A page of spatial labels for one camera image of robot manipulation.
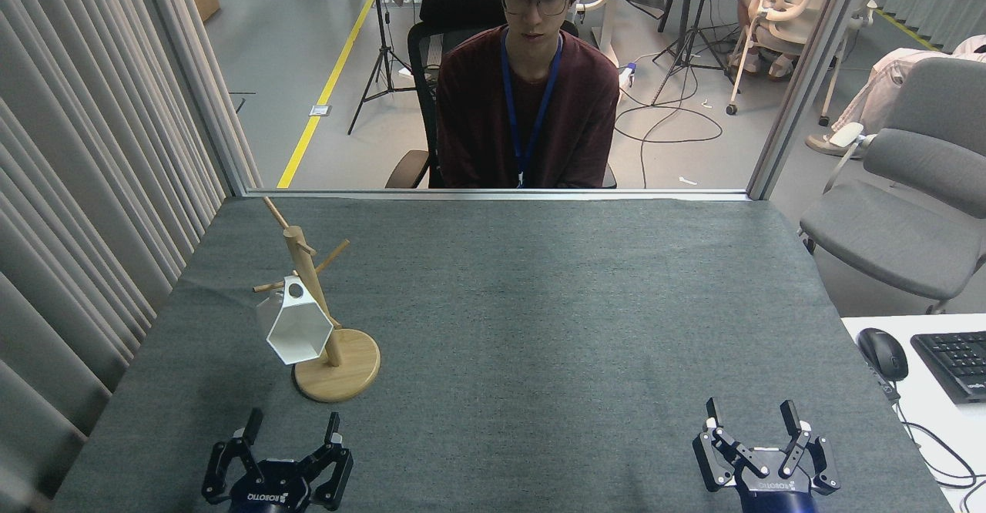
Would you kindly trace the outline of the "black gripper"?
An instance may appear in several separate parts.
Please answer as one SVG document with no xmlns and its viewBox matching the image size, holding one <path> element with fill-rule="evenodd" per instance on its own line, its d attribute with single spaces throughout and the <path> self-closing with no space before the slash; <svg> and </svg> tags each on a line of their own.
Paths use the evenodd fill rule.
<svg viewBox="0 0 986 513">
<path fill-rule="evenodd" d="M 791 436 L 783 452 L 757 454 L 725 430 L 714 397 L 705 408 L 707 418 L 693 440 L 704 484 L 711 492 L 736 486 L 743 512 L 816 512 L 811 491 L 830 495 L 840 488 L 834 460 L 829 460 L 830 440 L 813 433 L 792 400 L 780 404 Z M 800 467 L 804 453 L 813 462 L 810 476 Z"/>
<path fill-rule="evenodd" d="M 229 512 L 304 512 L 310 504 L 328 511 L 341 506 L 350 471 L 354 466 L 350 450 L 343 446 L 340 415 L 330 414 L 324 443 L 302 461 L 256 461 L 251 446 L 256 443 L 262 423 L 262 411 L 251 408 L 246 427 L 239 436 L 218 441 L 202 481 L 202 495 L 210 504 L 231 499 Z M 233 459 L 240 459 L 246 474 L 226 491 L 226 471 Z M 334 466 L 330 478 L 311 489 L 311 482 L 328 466 Z"/>
</svg>

